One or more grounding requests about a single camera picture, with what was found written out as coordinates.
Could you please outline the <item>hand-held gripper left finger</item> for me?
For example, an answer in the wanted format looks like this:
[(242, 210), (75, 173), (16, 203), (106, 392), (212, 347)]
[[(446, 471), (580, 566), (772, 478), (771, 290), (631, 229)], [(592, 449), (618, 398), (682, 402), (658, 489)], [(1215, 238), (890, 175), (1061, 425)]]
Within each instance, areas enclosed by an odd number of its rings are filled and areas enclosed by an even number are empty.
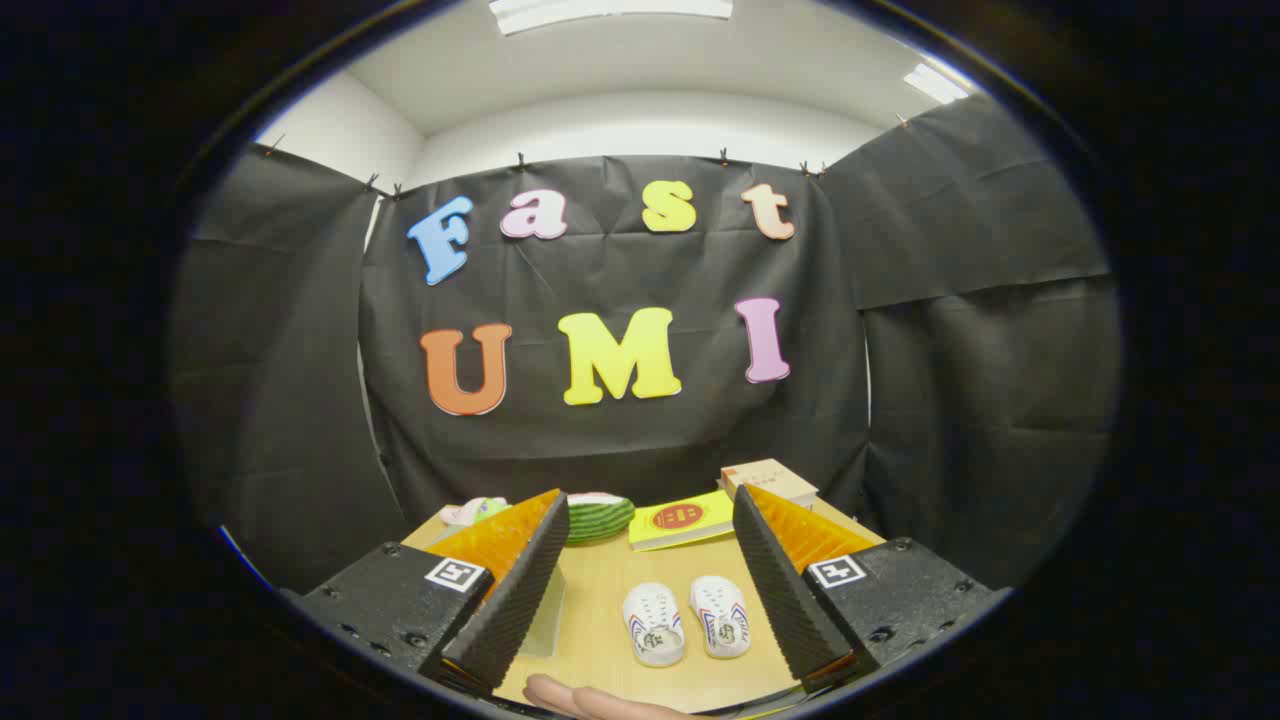
[(387, 542), (300, 598), (376, 662), (474, 694), (506, 679), (570, 534), (550, 489), (425, 550)]

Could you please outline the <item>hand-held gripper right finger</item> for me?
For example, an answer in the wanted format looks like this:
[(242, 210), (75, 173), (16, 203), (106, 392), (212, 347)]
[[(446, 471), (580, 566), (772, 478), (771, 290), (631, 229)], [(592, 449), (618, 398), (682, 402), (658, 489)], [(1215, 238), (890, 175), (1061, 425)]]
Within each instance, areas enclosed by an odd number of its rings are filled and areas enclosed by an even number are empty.
[(755, 486), (735, 492), (732, 523), (783, 660), (809, 692), (895, 669), (1001, 601), (915, 539), (873, 542)]

